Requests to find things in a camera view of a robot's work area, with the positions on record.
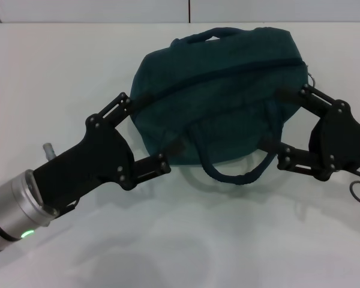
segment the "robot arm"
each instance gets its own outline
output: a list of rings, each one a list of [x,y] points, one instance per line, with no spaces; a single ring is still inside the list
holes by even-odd
[[[283,102],[307,109],[320,118],[314,127],[309,151],[296,149],[273,139],[262,139],[259,149],[278,155],[278,168],[327,181],[333,172],[345,170],[360,176],[360,124],[353,118],[350,106],[334,100],[306,84],[299,92],[279,89],[275,96]],[[352,196],[360,202],[353,192]]]
[[[102,111],[88,117],[79,144],[0,187],[0,251],[72,211],[82,196],[103,183],[115,182],[131,190],[170,172],[164,153],[135,161],[115,129],[152,101],[149,95],[142,99],[134,103],[121,93]]]
[[[309,151],[274,139],[260,141],[260,149],[278,155],[280,170],[311,175],[320,181],[327,181],[338,170],[360,176],[360,124],[353,118],[348,103],[334,100],[309,85],[297,93],[280,89],[276,97],[302,106],[320,118],[312,131]],[[163,152],[135,161],[130,147],[115,130],[127,116],[152,101],[153,97],[147,95],[134,102],[121,93],[98,114],[88,117],[86,134],[79,144],[2,185],[0,251],[72,211],[82,196],[103,183],[115,182],[130,190],[169,173]],[[351,193],[360,202],[352,190],[353,184]]]

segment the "teal bag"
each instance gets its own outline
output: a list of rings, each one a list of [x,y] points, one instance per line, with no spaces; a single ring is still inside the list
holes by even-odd
[[[207,41],[212,37],[219,39]],[[132,120],[150,155],[166,150],[170,164],[201,164],[218,181],[248,184],[275,155],[245,175],[223,175],[212,164],[254,152],[263,136],[281,139],[298,107],[278,102],[274,92],[298,91],[307,82],[307,66],[288,31],[215,28],[144,58],[130,97],[143,101],[149,94],[153,102]]]

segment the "green led light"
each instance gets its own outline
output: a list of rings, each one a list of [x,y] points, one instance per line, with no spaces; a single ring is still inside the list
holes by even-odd
[[[24,232],[23,235],[22,235],[22,238],[25,238],[28,235],[33,234],[33,233],[35,233],[35,230],[30,230],[30,231]]]

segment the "white table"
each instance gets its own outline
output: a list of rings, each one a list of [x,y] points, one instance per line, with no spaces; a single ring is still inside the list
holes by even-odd
[[[348,101],[360,122],[360,23],[0,25],[0,184],[45,163],[44,142],[57,153],[78,143],[87,116],[129,94],[147,53],[216,26],[289,30],[317,87]],[[283,140],[307,148],[316,121],[301,109]],[[118,130],[137,158],[147,155],[130,119]],[[243,172],[259,156],[220,169]],[[130,192],[106,184],[1,252],[0,288],[360,287],[352,179],[322,183],[274,161],[246,187],[199,167]]]

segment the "bolt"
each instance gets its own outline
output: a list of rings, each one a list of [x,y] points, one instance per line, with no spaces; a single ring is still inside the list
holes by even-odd
[[[56,158],[56,154],[55,154],[55,151],[53,150],[51,143],[45,143],[43,145],[43,149],[44,149],[44,152],[46,153],[46,158],[48,161]]]

